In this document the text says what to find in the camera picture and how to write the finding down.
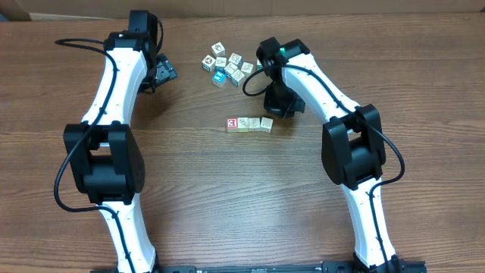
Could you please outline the white block orange side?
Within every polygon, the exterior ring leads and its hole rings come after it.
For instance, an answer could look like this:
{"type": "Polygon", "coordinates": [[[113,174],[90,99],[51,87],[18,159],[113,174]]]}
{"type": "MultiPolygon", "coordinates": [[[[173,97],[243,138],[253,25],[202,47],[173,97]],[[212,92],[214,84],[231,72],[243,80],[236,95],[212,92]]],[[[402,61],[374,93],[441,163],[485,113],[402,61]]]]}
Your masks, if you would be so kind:
{"type": "Polygon", "coordinates": [[[270,133],[274,120],[271,118],[262,117],[260,123],[260,130],[266,133],[270,133]]]}

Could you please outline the green letter R block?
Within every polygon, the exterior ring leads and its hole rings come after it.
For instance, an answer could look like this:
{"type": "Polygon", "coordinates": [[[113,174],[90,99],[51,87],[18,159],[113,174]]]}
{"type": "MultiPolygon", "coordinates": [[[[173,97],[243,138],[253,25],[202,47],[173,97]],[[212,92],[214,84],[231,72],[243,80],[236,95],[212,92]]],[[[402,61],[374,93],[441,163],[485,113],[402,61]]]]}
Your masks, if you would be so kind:
{"type": "Polygon", "coordinates": [[[249,119],[249,131],[256,132],[261,130],[261,119],[260,118],[250,118],[249,119]]]}

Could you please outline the yellow-sided block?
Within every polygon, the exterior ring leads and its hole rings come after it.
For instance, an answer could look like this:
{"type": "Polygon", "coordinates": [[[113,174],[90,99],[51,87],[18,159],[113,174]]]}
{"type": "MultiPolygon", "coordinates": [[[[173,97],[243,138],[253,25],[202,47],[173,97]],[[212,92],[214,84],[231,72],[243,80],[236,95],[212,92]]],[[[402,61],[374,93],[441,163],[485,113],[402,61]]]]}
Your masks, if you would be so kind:
{"type": "Polygon", "coordinates": [[[237,122],[237,131],[238,132],[249,132],[249,119],[245,117],[239,117],[237,122]]]}

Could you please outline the red number three block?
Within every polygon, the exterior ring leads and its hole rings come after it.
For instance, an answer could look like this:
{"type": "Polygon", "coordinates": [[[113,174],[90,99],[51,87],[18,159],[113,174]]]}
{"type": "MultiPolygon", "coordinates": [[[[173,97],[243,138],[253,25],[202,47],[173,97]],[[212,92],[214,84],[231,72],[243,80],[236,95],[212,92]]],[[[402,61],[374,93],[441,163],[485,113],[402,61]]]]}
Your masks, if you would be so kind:
{"type": "Polygon", "coordinates": [[[227,132],[235,133],[238,131],[238,118],[227,118],[226,122],[227,132]]]}

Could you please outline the blue-sided block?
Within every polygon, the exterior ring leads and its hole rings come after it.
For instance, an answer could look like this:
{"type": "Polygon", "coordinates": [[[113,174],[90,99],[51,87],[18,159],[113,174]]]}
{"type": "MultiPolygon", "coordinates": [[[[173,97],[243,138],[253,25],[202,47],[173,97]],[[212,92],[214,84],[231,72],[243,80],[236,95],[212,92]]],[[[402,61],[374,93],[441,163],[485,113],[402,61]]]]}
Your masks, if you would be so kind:
{"type": "Polygon", "coordinates": [[[215,86],[222,88],[227,82],[227,76],[224,72],[216,71],[212,77],[212,83],[215,86]]]}

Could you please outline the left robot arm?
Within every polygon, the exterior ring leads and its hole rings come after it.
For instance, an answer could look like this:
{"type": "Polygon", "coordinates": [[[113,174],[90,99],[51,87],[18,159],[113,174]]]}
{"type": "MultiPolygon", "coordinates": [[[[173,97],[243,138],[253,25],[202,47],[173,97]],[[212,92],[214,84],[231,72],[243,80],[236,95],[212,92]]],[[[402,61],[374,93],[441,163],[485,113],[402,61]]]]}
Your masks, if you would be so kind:
{"type": "Polygon", "coordinates": [[[127,30],[112,32],[104,41],[57,41],[105,56],[92,105],[80,123],[64,129],[67,156],[55,178],[54,197],[63,210],[73,211],[59,194],[62,174],[70,168],[78,191],[92,204],[88,210],[100,212],[108,226],[117,253],[115,272],[161,271],[142,215],[140,193],[146,170],[130,122],[138,94],[154,92],[177,77],[160,52],[163,38],[162,22],[154,14],[134,10],[127,30]]]}

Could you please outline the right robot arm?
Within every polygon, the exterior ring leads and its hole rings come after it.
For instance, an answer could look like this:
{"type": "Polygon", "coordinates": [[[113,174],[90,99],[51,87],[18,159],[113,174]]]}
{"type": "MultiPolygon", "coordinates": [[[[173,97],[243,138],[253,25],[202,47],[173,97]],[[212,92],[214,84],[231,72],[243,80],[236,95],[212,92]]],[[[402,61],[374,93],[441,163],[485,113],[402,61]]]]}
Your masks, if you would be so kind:
{"type": "Polygon", "coordinates": [[[390,140],[382,133],[378,110],[342,93],[299,39],[280,44],[271,37],[260,43],[256,56],[272,79],[265,89],[265,109],[283,117],[309,106],[323,124],[321,161],[347,201],[355,234],[355,271],[399,272],[380,196],[384,146],[390,140]]]}

